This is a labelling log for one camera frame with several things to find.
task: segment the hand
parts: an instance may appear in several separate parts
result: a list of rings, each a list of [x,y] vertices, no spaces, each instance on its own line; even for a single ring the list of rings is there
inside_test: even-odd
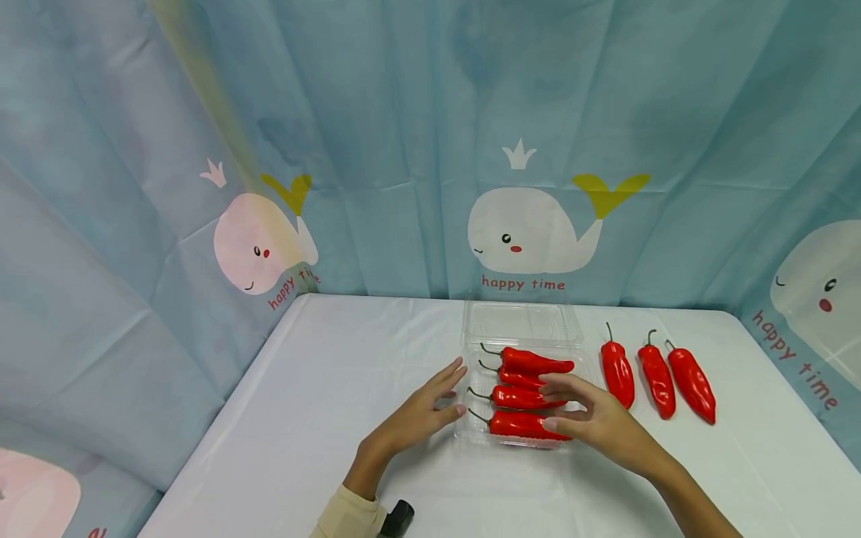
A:
[[[455,396],[452,389],[467,373],[466,368],[461,368],[462,364],[463,359],[457,357],[454,362],[431,377],[412,393],[391,417],[380,424],[368,436],[366,442],[394,456],[426,441],[444,426],[462,417],[467,412],[465,405],[451,405],[443,409],[434,406],[439,399]]]
[[[576,401],[586,411],[556,410],[544,429],[578,439],[632,473],[650,478],[672,457],[612,394],[572,374],[545,374],[540,391],[549,402]]]
[[[451,389],[467,373],[466,368],[461,368],[462,364],[463,359],[457,357],[412,393],[391,417],[365,437],[344,479],[345,488],[373,501],[382,474],[396,454],[426,441],[446,424],[453,423],[467,412],[465,405],[452,405],[442,410],[434,406],[440,398],[455,396]]]

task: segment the red chili pepper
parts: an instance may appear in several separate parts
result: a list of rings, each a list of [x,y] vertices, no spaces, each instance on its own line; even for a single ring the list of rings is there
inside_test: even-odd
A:
[[[478,394],[471,386],[467,387],[467,392],[479,398],[488,399],[499,407],[507,407],[509,409],[550,409],[553,407],[562,407],[567,403],[565,401],[546,402],[544,401],[544,396],[538,391],[520,386],[497,385],[493,388],[493,393],[490,396]]]
[[[488,351],[484,344],[481,348],[485,353],[491,355],[499,355],[502,357],[502,365],[512,372],[520,372],[521,374],[541,375],[541,374],[567,374],[574,369],[573,361],[555,361],[536,355],[525,349],[503,348],[501,352],[494,353]]]
[[[717,419],[715,395],[711,392],[709,380],[705,378],[697,359],[687,349],[677,348],[669,340],[666,343],[672,348],[667,359],[670,361],[672,377],[676,380],[678,391],[697,415],[707,423],[714,424]]]
[[[607,381],[607,390],[616,396],[619,403],[625,409],[630,409],[634,404],[634,374],[631,373],[631,364],[625,357],[625,348],[620,343],[613,342],[613,330],[607,324],[610,332],[610,341],[601,346],[601,366],[604,370],[604,380]]]
[[[532,375],[511,372],[508,368],[504,366],[500,367],[498,370],[494,370],[493,368],[488,368],[487,366],[485,366],[484,362],[482,361],[479,361],[479,364],[482,368],[499,374],[499,380],[508,385],[520,386],[521,388],[528,388],[533,391],[537,391],[539,388],[542,387],[542,385],[544,385],[541,380],[539,380],[537,377],[533,377]]]
[[[532,413],[517,413],[511,411],[496,411],[493,418],[487,420],[468,409],[481,422],[487,424],[491,434],[495,436],[528,437],[530,439],[553,439],[555,441],[571,441],[571,437],[547,431],[542,427],[544,417]]]
[[[652,391],[652,398],[655,407],[658,408],[658,414],[667,420],[676,412],[676,389],[672,386],[670,369],[666,367],[660,349],[652,345],[653,332],[657,332],[657,329],[648,332],[646,345],[637,351],[637,355],[640,357],[640,364],[643,366],[643,373],[646,375],[646,381],[648,381]]]

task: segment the blue curtain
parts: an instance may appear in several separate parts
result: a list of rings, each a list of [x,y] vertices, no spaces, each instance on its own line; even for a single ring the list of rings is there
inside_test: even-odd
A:
[[[0,448],[103,457],[143,513],[320,291],[721,308],[861,466],[860,28],[854,0],[4,3]],[[133,532],[77,477],[68,533]]]

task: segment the white table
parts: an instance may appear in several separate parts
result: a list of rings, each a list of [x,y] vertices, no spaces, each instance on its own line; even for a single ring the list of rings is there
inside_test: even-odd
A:
[[[681,398],[660,420],[639,379],[632,412],[746,538],[859,535],[861,475],[735,318],[565,308],[596,373],[604,321],[638,372],[649,329],[693,351],[717,425]],[[307,536],[359,441],[460,353],[462,318],[456,300],[299,298],[140,536]],[[381,500],[392,508],[399,498],[416,509],[410,538],[679,536],[648,483],[583,446],[488,449],[444,430],[390,467]]]

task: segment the finger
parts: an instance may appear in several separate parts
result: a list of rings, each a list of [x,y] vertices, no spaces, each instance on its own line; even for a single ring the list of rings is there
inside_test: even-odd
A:
[[[544,401],[548,403],[553,402],[575,402],[577,400],[577,395],[574,393],[553,393],[553,394],[543,394]]]
[[[456,397],[457,397],[457,393],[455,391],[448,391],[447,393],[440,396],[438,399],[452,399],[452,398],[456,398]],[[441,411],[442,407],[439,407],[438,405],[434,405],[433,410],[434,411]]]
[[[544,382],[544,386],[539,389],[542,394],[567,391],[594,400],[600,398],[604,392],[589,381],[574,374],[544,374],[539,375],[538,379]]]
[[[577,410],[577,411],[565,411],[564,409],[554,409],[553,415],[559,418],[567,418],[569,420],[576,420],[578,422],[584,422],[589,420],[591,417],[587,411]]]
[[[592,423],[588,421],[572,420],[571,418],[549,417],[542,421],[542,427],[547,431],[561,433],[563,436],[573,437],[581,441],[587,441]]]
[[[463,357],[457,357],[454,361],[451,362],[447,367],[443,368],[439,372],[437,372],[433,377],[431,377],[425,386],[436,385],[440,381],[452,375],[458,368],[463,364]]]
[[[438,384],[433,386],[433,399],[440,399],[443,394],[450,393],[451,389],[455,388],[455,386],[461,382],[463,376],[467,374],[467,367],[460,368],[452,373],[446,379],[440,381]]]
[[[553,391],[542,394],[545,402],[578,402],[586,407],[592,406],[592,400],[588,399],[583,394],[577,394],[571,392],[570,389],[565,388],[564,390]]]
[[[435,412],[434,420],[436,421],[435,431],[439,431],[445,426],[453,423],[458,418],[467,413],[467,407],[464,404],[450,405],[441,411]]]

